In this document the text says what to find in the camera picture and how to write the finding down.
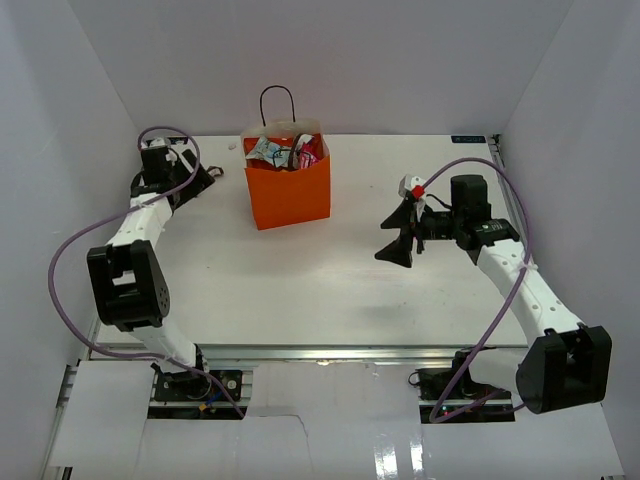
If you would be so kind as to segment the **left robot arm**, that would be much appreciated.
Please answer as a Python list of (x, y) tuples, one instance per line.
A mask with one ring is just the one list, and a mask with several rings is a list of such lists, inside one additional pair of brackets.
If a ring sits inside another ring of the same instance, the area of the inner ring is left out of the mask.
[(160, 356), (162, 371), (175, 374), (186, 365), (177, 387), (199, 399), (211, 387), (199, 347), (168, 319), (171, 299), (155, 247), (175, 211), (210, 187), (214, 177), (190, 149), (167, 145), (141, 150), (142, 168), (130, 185), (130, 205), (116, 234), (87, 254), (87, 265), (101, 322), (141, 341)]

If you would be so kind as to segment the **large red chips bag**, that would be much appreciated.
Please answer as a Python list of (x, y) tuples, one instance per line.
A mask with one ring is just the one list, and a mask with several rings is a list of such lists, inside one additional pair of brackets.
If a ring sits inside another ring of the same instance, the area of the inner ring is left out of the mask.
[(273, 165), (261, 158), (246, 158), (246, 167), (274, 171)]

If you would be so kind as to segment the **dark brown snack bar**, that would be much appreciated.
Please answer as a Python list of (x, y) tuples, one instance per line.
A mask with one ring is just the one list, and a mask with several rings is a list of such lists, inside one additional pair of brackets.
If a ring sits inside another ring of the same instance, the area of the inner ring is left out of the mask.
[(309, 144), (313, 140), (313, 136), (306, 133), (298, 134), (292, 143), (289, 150), (286, 163), (283, 165), (283, 169), (286, 171), (295, 171), (300, 168), (302, 149), (305, 145)]

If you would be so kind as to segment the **orange paper bag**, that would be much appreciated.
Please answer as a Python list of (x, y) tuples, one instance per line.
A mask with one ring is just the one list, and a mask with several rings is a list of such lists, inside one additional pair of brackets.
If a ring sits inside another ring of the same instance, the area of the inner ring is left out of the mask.
[[(269, 91), (282, 90), (289, 99), (290, 116), (269, 119), (264, 98)], [(256, 228), (268, 230), (326, 219), (331, 215), (331, 157), (321, 124), (313, 118), (297, 115), (294, 97), (283, 85), (270, 85), (259, 96), (260, 124), (241, 134), (242, 155), (250, 206)], [(301, 133), (320, 134), (324, 143), (324, 158), (314, 166), (286, 171), (283, 166), (274, 171), (246, 167), (246, 154), (262, 136), (291, 148)]]

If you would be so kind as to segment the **silver clear snack packet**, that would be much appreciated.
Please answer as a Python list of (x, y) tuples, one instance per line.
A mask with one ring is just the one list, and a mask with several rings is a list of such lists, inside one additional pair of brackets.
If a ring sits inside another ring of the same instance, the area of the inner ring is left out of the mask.
[(289, 156), (289, 147), (282, 146), (262, 136), (258, 139), (251, 151), (246, 154), (245, 158), (247, 160), (266, 162), (275, 168), (280, 168), (288, 162)]

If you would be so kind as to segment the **pink snack packet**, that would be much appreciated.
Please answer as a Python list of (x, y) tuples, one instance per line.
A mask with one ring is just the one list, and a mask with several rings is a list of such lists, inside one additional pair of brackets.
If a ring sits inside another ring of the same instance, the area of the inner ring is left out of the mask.
[(303, 170), (317, 164), (322, 159), (322, 147), (316, 143), (304, 143), (297, 150), (298, 169)]

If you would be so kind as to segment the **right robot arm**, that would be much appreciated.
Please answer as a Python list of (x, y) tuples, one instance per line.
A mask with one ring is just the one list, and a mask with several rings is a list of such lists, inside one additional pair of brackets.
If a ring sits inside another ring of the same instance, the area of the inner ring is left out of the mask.
[(523, 354), (482, 346), (456, 353), (438, 386), (441, 398), (457, 393), (479, 400), (494, 391), (520, 397), (534, 414), (604, 399), (612, 340), (601, 326), (588, 326), (553, 292), (528, 256), (518, 232), (492, 215), (487, 183), (477, 174), (450, 180), (451, 203), (442, 211), (427, 204), (424, 179), (407, 175), (399, 184), (400, 206), (381, 226), (396, 240), (378, 260), (405, 268), (430, 240), (452, 240), (487, 276), (505, 300), (527, 341)]

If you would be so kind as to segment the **brown candy bar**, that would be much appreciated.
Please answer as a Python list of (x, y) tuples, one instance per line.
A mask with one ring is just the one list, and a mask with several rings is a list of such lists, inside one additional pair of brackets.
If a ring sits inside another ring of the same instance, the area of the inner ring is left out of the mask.
[(224, 170), (220, 167), (211, 167), (208, 169), (208, 173), (212, 177), (219, 177), (224, 175)]

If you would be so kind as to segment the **crimson snack packet with battery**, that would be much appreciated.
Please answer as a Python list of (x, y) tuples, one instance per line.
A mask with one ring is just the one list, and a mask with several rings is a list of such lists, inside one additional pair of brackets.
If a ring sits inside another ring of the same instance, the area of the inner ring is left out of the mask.
[(304, 144), (303, 157), (309, 164), (315, 164), (324, 158), (324, 143), (320, 134), (312, 135)]

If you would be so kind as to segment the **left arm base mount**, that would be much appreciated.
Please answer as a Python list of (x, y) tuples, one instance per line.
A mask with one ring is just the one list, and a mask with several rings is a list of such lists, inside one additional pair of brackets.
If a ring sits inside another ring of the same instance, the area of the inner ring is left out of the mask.
[[(243, 372), (241, 370), (210, 370), (234, 401), (241, 399)], [(189, 372), (165, 374), (157, 369), (155, 390), (152, 398), (157, 402), (204, 402), (227, 401), (220, 387), (202, 375)]]

